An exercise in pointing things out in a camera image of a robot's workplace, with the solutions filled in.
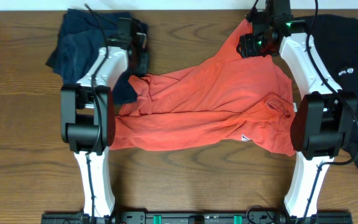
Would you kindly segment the red t-shirt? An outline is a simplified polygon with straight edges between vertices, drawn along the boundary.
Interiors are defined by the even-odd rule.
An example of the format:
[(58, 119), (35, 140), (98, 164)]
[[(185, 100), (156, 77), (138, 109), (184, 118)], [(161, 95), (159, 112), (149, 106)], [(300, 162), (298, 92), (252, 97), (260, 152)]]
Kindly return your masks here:
[(200, 65), (163, 75), (131, 76), (137, 100), (116, 116), (113, 149), (175, 151), (224, 139), (252, 141), (292, 156), (295, 116), (291, 80), (272, 58), (242, 58), (242, 21), (219, 51)]

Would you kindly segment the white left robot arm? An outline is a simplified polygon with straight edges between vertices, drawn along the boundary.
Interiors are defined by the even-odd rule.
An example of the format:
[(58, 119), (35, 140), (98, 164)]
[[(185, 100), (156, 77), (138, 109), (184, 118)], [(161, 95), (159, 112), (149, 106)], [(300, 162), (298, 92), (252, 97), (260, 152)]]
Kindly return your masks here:
[(115, 206), (109, 176), (109, 148), (116, 130), (112, 90), (126, 72), (145, 74), (147, 33), (106, 40), (84, 77), (61, 88), (61, 135), (80, 167), (85, 205), (81, 223), (107, 223)]

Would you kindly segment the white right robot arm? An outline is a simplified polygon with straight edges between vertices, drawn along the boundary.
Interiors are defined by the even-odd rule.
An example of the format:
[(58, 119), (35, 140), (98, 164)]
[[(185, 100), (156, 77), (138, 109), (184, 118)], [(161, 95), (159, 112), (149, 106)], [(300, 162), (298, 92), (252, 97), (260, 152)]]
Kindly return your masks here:
[(349, 213), (319, 212), (317, 201), (329, 167), (353, 162), (334, 159), (358, 125), (356, 95), (328, 73), (305, 21), (253, 22), (251, 33), (240, 37), (237, 52), (243, 58), (279, 55), (302, 97), (290, 127), (295, 170), (277, 223), (351, 223)]

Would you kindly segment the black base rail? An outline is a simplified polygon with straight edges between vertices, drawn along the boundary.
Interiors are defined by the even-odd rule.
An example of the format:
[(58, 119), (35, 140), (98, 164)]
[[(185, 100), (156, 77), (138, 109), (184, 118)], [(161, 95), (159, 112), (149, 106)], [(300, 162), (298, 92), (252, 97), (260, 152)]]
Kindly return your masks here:
[(291, 217), (283, 210), (253, 206), (244, 213), (168, 213), (126, 211), (105, 217), (78, 213), (44, 213), (41, 224), (353, 224), (349, 212), (318, 212), (306, 219)]

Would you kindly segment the folded navy blue clothes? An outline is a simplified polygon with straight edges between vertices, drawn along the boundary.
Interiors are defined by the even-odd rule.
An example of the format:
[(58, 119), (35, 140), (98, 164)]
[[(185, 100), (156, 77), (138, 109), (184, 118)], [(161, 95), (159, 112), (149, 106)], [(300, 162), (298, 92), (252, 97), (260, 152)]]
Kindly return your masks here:
[[(129, 12), (101, 13), (100, 16), (98, 24), (85, 11), (68, 9), (63, 15), (56, 49), (45, 64), (62, 77), (64, 84), (75, 84), (94, 64), (104, 44), (100, 27), (110, 37), (116, 33), (116, 23), (120, 17), (132, 17)], [(129, 83), (131, 75), (131, 71), (127, 71), (118, 79), (112, 91), (115, 105), (137, 101), (137, 93)]]

